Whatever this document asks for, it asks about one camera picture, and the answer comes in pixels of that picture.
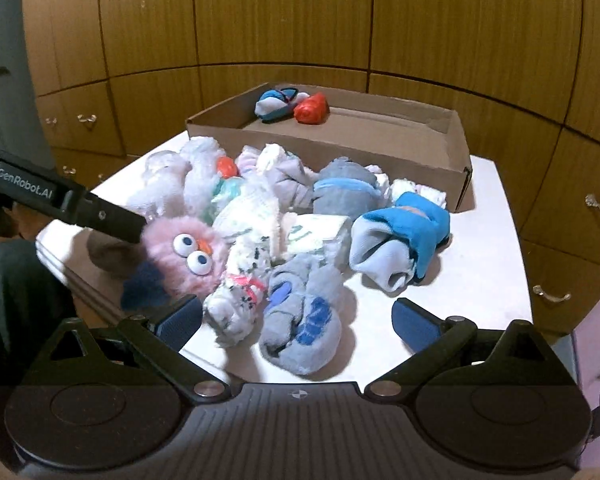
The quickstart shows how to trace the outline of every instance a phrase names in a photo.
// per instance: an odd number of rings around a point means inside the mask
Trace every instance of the cardboard box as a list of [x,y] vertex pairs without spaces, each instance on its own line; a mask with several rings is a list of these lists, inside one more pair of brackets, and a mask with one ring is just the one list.
[[[263,124],[253,109],[263,92],[295,87],[323,92],[330,106],[324,124],[294,118]],[[458,210],[471,180],[472,166],[464,130],[453,110],[393,97],[296,84],[265,83],[218,103],[187,120],[193,136],[215,137],[231,157],[245,144],[262,149],[276,142],[320,171],[338,156],[389,176],[408,178],[446,192],[449,211]]]

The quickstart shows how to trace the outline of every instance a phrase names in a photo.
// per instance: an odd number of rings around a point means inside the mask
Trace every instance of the pile of clothes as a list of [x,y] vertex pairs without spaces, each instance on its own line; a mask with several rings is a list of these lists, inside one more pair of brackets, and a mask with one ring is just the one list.
[[148,157],[127,207],[140,246],[91,234],[94,264],[125,280],[122,307],[195,294],[221,347],[263,325],[265,359],[299,375],[335,355],[343,272],[393,292],[419,282],[449,237],[446,195],[336,158],[320,171],[278,144],[232,160],[211,137]]

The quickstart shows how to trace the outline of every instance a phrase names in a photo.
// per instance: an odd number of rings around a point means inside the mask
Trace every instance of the gray wall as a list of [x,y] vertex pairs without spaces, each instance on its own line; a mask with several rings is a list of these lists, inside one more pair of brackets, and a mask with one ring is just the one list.
[[0,0],[0,148],[52,168],[54,159],[36,112],[22,25],[22,0]]

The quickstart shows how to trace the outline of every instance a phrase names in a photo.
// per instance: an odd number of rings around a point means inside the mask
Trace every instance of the fluffy pink ball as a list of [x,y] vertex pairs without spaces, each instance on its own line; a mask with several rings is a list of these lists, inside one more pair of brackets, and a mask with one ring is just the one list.
[[[206,276],[191,272],[187,259],[173,249],[173,239],[179,234],[191,235],[198,243],[204,240],[211,247],[213,266]],[[204,298],[220,284],[229,249],[218,233],[197,218],[158,218],[144,228],[142,243],[149,259],[164,275],[164,289],[174,298],[187,294]]]

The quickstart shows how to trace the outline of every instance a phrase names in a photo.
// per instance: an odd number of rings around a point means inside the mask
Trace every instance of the googly eye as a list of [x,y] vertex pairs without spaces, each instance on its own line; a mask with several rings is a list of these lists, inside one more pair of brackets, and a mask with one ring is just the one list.
[[193,236],[181,234],[173,239],[173,250],[176,251],[178,256],[186,258],[193,251],[198,250],[198,244]]
[[195,251],[187,256],[187,267],[197,276],[206,276],[211,272],[211,256],[202,251]]

